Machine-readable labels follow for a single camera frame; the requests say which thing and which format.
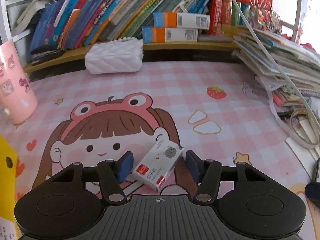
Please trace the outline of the white staples box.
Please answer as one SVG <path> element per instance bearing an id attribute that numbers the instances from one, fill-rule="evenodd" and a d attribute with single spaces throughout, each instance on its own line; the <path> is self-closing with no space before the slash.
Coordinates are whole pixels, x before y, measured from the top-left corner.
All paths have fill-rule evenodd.
<path id="1" fill-rule="evenodd" d="M 144 185 L 159 192 L 181 159 L 183 147 L 160 139 L 133 169 L 132 175 Z"/>

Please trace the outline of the pink checkered cartoon desk mat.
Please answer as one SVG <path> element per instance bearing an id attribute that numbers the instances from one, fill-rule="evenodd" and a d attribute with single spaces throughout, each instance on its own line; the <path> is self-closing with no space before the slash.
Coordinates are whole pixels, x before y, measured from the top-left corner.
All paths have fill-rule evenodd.
<path id="1" fill-rule="evenodd" d="M 15 199 L 73 162 L 135 163 L 167 138 L 203 159 L 248 163 L 296 193 L 309 175 L 287 144 L 257 76 L 242 64 L 146 63 L 133 74 L 86 70 L 31 84 L 39 105 L 20 126 L 1 118 L 18 153 Z"/>

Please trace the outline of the stack of papers and magazines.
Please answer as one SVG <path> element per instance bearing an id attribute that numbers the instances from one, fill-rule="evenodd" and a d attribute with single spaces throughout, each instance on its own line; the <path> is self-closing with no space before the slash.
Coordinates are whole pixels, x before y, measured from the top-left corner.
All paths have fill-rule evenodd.
<path id="1" fill-rule="evenodd" d="M 247 27 L 239 27 L 233 39 L 236 55 L 258 76 L 258 81 L 278 107 L 301 106 L 303 102 L 282 73 L 297 87 L 306 101 L 319 99 L 319 54 L 270 31 L 255 29 L 267 57 Z"/>

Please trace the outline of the yellow cardboard box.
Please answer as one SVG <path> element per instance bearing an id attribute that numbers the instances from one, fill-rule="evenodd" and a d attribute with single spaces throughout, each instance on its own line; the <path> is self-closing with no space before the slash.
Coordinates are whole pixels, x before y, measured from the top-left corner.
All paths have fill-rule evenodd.
<path id="1" fill-rule="evenodd" d="M 17 225 L 14 218 L 17 160 L 17 153 L 1 136 L 1 239 L 18 239 Z"/>

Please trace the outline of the pink cylindrical pen holder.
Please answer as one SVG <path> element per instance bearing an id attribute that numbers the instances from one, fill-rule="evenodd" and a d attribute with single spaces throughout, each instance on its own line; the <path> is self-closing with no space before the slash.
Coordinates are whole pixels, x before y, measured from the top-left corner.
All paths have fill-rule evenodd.
<path id="1" fill-rule="evenodd" d="M 5 115 L 17 125 L 36 110 L 38 100 L 20 63 L 13 40 L 1 45 L 1 105 Z"/>

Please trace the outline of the white quilted pearl purse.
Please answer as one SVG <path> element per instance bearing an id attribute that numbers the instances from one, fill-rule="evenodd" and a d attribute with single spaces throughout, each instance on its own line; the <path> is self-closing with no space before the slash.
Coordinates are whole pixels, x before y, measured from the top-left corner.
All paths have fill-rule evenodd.
<path id="1" fill-rule="evenodd" d="M 93 45 L 85 55 L 85 67 L 94 75 L 134 73 L 142 67 L 143 56 L 142 40 L 119 38 Z"/>

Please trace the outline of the orange blue white box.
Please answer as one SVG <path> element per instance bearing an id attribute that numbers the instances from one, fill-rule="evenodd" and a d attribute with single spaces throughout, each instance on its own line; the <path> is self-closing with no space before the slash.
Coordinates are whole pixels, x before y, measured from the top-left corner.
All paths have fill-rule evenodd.
<path id="1" fill-rule="evenodd" d="M 197 41 L 198 30 L 188 28 L 142 28 L 144 43 L 193 42 Z"/>
<path id="2" fill-rule="evenodd" d="M 185 12 L 154 12 L 155 28 L 192 28 L 208 30 L 210 16 Z"/>

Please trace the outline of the orange blue white box upper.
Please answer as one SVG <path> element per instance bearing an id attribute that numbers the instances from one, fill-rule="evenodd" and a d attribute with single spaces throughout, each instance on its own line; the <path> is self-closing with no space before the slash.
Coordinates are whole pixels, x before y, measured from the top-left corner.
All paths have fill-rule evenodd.
<path id="1" fill-rule="evenodd" d="M 208 30 L 210 16 L 185 12 L 154 12 L 155 28 L 192 28 Z"/>

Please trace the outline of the orange blue white box lower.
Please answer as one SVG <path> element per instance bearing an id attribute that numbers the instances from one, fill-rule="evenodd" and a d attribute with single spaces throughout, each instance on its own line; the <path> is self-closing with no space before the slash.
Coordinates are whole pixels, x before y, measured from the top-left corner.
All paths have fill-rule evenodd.
<path id="1" fill-rule="evenodd" d="M 198 30 L 188 28 L 142 28 L 144 43 L 193 42 L 197 41 Z"/>

